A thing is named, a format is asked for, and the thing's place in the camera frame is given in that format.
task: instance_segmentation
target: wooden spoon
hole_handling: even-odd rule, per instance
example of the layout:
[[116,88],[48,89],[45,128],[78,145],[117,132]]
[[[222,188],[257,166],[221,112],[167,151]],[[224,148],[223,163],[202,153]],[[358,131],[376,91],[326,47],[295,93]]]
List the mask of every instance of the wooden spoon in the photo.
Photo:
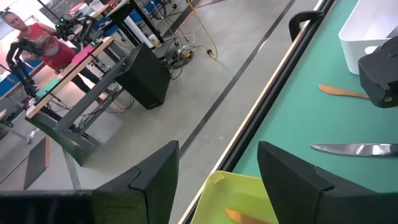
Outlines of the wooden spoon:
[[367,95],[362,94],[362,93],[356,93],[353,91],[342,90],[339,88],[322,85],[322,84],[319,84],[318,86],[322,92],[327,93],[327,94],[338,95],[338,96],[353,96],[353,97],[358,97],[358,98],[369,99],[369,97]]

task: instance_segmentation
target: black handle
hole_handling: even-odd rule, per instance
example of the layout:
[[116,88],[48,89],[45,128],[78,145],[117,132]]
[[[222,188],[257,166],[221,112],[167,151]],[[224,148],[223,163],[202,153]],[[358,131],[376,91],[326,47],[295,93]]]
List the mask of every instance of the black handle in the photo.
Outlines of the black handle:
[[304,11],[294,15],[289,21],[289,31],[292,41],[301,31],[300,24],[305,21],[315,21],[324,17],[323,11]]

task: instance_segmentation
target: white bin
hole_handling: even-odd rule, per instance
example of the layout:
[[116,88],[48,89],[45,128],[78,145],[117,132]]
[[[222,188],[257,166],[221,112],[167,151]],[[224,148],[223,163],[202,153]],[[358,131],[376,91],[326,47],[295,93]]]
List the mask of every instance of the white bin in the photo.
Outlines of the white bin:
[[387,42],[397,26],[398,0],[359,0],[339,33],[349,71],[359,75],[358,60]]

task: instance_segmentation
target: yellow cable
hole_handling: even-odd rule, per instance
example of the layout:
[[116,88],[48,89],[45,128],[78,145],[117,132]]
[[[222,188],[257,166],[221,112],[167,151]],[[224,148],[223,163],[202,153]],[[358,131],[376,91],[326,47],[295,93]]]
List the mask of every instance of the yellow cable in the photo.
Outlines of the yellow cable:
[[204,48],[206,49],[207,54],[210,55],[210,57],[212,57],[213,59],[217,59],[217,58],[218,58],[217,46],[216,46],[216,44],[215,44],[213,38],[211,37],[209,31],[206,29],[205,25],[202,23],[200,17],[198,16],[196,9],[192,6],[191,1],[192,1],[192,0],[187,0],[187,3],[188,3],[188,5],[189,5],[189,7],[191,8],[192,12],[193,12],[193,13],[195,14],[195,16],[198,18],[198,20],[199,20],[199,22],[200,22],[200,25],[201,25],[201,26],[204,28],[204,30],[206,31],[207,36],[210,38],[211,43],[213,44],[214,49],[215,49],[215,55],[213,55],[213,52],[211,51],[211,49],[209,49],[209,48],[208,48],[207,46],[205,46],[205,45],[193,45],[193,46],[191,46],[191,47],[204,47]]

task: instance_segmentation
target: yellow tray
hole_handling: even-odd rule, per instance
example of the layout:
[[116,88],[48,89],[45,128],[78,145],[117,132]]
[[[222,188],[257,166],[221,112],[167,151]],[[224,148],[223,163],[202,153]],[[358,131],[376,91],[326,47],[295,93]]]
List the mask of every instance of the yellow tray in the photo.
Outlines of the yellow tray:
[[212,173],[191,224],[236,224],[227,216],[225,208],[278,223],[261,178],[223,171]]

